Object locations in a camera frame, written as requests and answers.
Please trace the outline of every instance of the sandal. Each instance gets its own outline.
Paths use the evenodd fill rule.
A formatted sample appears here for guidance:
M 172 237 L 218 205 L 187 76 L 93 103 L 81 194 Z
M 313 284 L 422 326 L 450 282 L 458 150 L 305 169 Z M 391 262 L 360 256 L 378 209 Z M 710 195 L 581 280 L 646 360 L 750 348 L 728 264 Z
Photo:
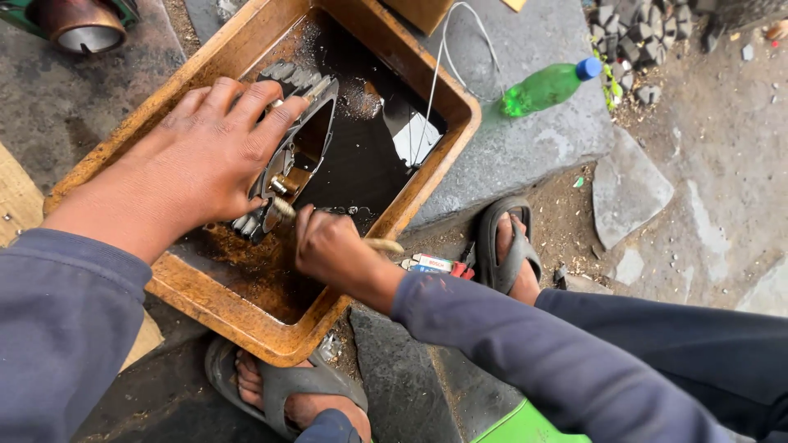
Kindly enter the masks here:
M 264 422 L 289 441 L 294 441 L 300 430 L 287 424 L 284 417 L 284 402 L 293 393 L 332 394 L 345 396 L 364 412 L 368 405 L 362 386 L 329 366 L 317 351 L 309 356 L 314 367 L 275 367 L 258 360 L 262 377 L 263 403 L 266 412 L 241 400 L 238 393 L 236 353 L 239 346 L 224 337 L 216 337 L 205 355 L 205 371 L 210 384 L 238 408 Z
M 516 215 L 523 225 L 526 226 L 528 238 L 533 240 L 533 230 L 531 229 L 531 206 L 525 197 L 514 196 L 506 197 L 491 204 L 481 216 L 478 235 L 476 241 L 476 260 L 479 269 L 479 283 L 495 289 L 503 294 L 508 294 L 511 287 L 515 284 L 517 275 L 520 273 L 520 266 L 523 260 L 528 260 L 533 273 L 537 276 L 537 281 L 541 279 L 541 261 L 539 255 L 533 249 L 531 243 L 522 235 L 522 231 L 517 228 L 514 220 L 511 227 L 515 232 L 515 238 L 511 242 L 509 255 L 498 263 L 496 259 L 496 231 L 500 216 L 508 212 Z

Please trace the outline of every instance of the foot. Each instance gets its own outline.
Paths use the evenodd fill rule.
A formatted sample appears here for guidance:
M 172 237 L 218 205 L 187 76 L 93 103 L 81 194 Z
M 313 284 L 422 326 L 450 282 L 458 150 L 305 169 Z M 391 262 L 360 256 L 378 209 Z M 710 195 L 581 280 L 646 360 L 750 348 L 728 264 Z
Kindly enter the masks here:
M 520 229 L 523 234 L 526 234 L 526 239 L 528 240 L 526 226 L 523 225 L 522 221 L 520 221 L 516 215 L 504 212 L 498 219 L 498 230 L 495 241 L 498 263 L 503 262 L 506 256 L 509 255 L 511 242 L 515 239 L 515 233 L 511 230 L 511 220 L 515 221 L 517 228 Z M 517 279 L 515 280 L 515 284 L 511 287 L 511 291 L 509 291 L 509 296 L 515 300 L 533 306 L 537 302 L 539 291 L 539 282 L 537 281 L 536 274 L 533 273 L 531 263 L 528 260 L 523 260 L 522 265 L 520 265 L 520 273 L 517 275 Z
M 262 378 L 255 360 L 252 354 L 244 350 L 239 350 L 236 354 L 238 393 L 241 400 L 263 411 Z M 304 361 L 297 367 L 312 367 L 312 364 Z M 361 408 L 345 396 L 294 393 L 284 402 L 285 418 L 295 423 L 301 430 L 309 427 L 314 418 L 326 409 L 342 411 L 359 432 L 362 441 L 370 441 L 372 435 L 370 420 Z

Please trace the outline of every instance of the bottle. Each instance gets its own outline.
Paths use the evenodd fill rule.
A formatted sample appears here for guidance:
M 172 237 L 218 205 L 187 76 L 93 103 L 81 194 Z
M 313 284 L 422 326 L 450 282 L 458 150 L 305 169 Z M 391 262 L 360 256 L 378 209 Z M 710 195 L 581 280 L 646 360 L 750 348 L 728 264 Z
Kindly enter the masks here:
M 602 72 L 602 63 L 595 57 L 577 65 L 556 63 L 533 73 L 509 88 L 501 98 L 500 110 L 509 117 L 525 117 L 536 111 L 565 102 L 580 84 Z

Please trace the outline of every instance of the green engine part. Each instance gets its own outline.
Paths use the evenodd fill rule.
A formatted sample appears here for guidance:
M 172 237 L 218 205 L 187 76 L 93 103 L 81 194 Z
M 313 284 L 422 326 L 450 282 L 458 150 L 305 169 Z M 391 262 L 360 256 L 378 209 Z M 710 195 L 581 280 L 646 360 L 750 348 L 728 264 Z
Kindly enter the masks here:
M 35 0 L 0 0 L 0 19 L 16 26 L 22 31 L 30 32 L 42 39 L 48 39 L 44 31 L 28 18 L 28 6 Z M 135 0 L 105 0 L 114 7 L 117 17 L 124 28 L 139 23 L 139 12 Z

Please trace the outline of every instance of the rusty metal tray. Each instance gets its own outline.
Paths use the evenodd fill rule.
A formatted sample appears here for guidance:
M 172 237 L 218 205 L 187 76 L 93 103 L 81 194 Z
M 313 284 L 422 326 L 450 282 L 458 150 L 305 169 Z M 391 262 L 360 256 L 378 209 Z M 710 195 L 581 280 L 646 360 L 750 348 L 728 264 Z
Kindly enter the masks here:
M 53 188 L 45 202 L 45 213 L 50 213 L 71 189 L 120 158 L 187 91 L 211 85 L 219 76 L 245 83 L 254 81 L 260 65 L 287 59 L 289 54 L 297 52 L 288 46 L 296 45 L 298 36 L 289 39 L 288 35 L 315 10 L 330 15 L 421 99 L 429 97 L 435 59 L 376 0 L 250 0 Z M 445 120 L 445 134 L 388 209 L 374 221 L 367 236 L 396 239 L 481 122 L 476 100 L 443 69 L 438 76 L 433 109 Z M 247 252 L 228 252 L 235 246 L 243 249 L 245 245 L 236 244 L 243 240 L 225 231 L 221 224 L 209 224 L 179 240 L 153 265 L 153 279 L 146 290 L 269 363 L 290 367 L 305 360 L 350 299 L 331 288 L 315 285 L 316 282 L 296 275 L 295 271 L 291 273 L 292 246 L 288 243 L 292 238 L 267 237 L 249 256 Z M 205 260 L 182 253 L 200 248 L 201 236 L 214 243 L 218 237 L 223 239 L 222 260 L 216 260 L 215 256 L 213 261 Z M 262 272 L 278 277 L 256 281 L 257 277 L 234 271 L 234 277 L 229 279 L 227 262 L 231 262 L 233 269 L 238 267 L 233 260 L 263 263 L 268 267 Z M 282 277 L 285 274 L 287 281 L 277 280 L 285 278 Z M 294 298 L 293 285 L 297 291 L 313 290 L 314 297 Z

